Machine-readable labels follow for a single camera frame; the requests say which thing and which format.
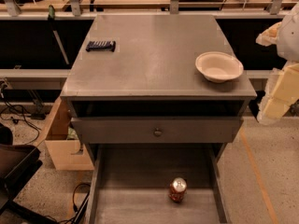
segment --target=cardboard box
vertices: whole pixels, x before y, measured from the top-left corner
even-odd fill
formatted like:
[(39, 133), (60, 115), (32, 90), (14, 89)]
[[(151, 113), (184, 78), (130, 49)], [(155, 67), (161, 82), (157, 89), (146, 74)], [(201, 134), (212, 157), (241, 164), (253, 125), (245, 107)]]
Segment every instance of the cardboard box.
[(79, 152), (79, 140), (66, 140), (70, 120), (67, 104), (59, 97), (46, 117), (44, 129), (38, 140), (45, 140), (57, 170), (93, 170), (86, 147), (83, 145), (83, 151)]

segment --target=concrete floor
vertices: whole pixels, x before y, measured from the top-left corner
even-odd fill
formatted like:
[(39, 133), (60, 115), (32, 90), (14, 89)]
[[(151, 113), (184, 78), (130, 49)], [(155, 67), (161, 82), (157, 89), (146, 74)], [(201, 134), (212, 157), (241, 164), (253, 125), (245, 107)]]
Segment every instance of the concrete floor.
[[(15, 125), (12, 121), (0, 121), (14, 132), (15, 144), (36, 135), (24, 122)], [(34, 124), (43, 127), (43, 121)], [(299, 223), (298, 127), (299, 118), (284, 118), (270, 126), (245, 118), (237, 138), (227, 146), (218, 163), (221, 187), (233, 223)], [(16, 201), (56, 220), (69, 219), (74, 215), (74, 188), (80, 182), (91, 182), (93, 172), (56, 171), (45, 145), (41, 144), (39, 149), (43, 165)], [(79, 189), (78, 204), (86, 188)], [(0, 216), (1, 224), (23, 222), (9, 211)]]

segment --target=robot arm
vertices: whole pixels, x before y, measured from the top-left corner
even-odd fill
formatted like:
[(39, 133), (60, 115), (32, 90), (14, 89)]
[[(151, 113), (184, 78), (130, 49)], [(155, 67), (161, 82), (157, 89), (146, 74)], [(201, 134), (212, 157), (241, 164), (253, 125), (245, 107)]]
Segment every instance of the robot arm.
[(278, 27), (278, 56), (299, 62), (299, 3), (286, 15)]

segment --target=gray metal cabinet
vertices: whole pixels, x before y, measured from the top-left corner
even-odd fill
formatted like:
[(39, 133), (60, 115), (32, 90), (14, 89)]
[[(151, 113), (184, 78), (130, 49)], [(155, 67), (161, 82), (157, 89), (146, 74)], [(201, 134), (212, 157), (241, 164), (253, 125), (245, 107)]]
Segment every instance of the gray metal cabinet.
[[(116, 50), (87, 52), (88, 42), (94, 40), (115, 40)], [(195, 68), (196, 57), (207, 51), (233, 54), (212, 16), (101, 15), (95, 19), (61, 93), (80, 141), (95, 163), (87, 222), (148, 223), (143, 219), (148, 217), (148, 221), (169, 223), (173, 206), (165, 198), (165, 182), (173, 175), (186, 175), (189, 193), (195, 193), (185, 202), (187, 209), (181, 209), (178, 223), (188, 213), (192, 221), (200, 217), (215, 223), (213, 211), (206, 211), (209, 215), (196, 211), (207, 210), (202, 198), (209, 197), (211, 204), (213, 196), (211, 210), (217, 209), (219, 222), (229, 222), (216, 161), (235, 139), (242, 114), (256, 94), (246, 74), (221, 84), (207, 81)], [(195, 173), (203, 179), (194, 178)], [(150, 181), (142, 181), (149, 176), (156, 185), (139, 192), (149, 186)], [(206, 187), (212, 190), (207, 196), (201, 190)], [(150, 191), (163, 206), (153, 202)], [(132, 213), (134, 208), (156, 211), (146, 211), (142, 217)]]

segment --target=red soda can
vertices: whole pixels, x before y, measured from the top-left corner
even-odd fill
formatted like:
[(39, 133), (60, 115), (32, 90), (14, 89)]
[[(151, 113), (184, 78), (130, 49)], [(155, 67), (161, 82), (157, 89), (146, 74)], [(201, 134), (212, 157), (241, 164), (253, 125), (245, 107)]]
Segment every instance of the red soda can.
[(170, 184), (169, 189), (169, 197), (176, 203), (180, 203), (183, 198), (184, 194), (187, 189), (187, 183), (186, 181), (181, 178), (177, 177), (175, 180)]

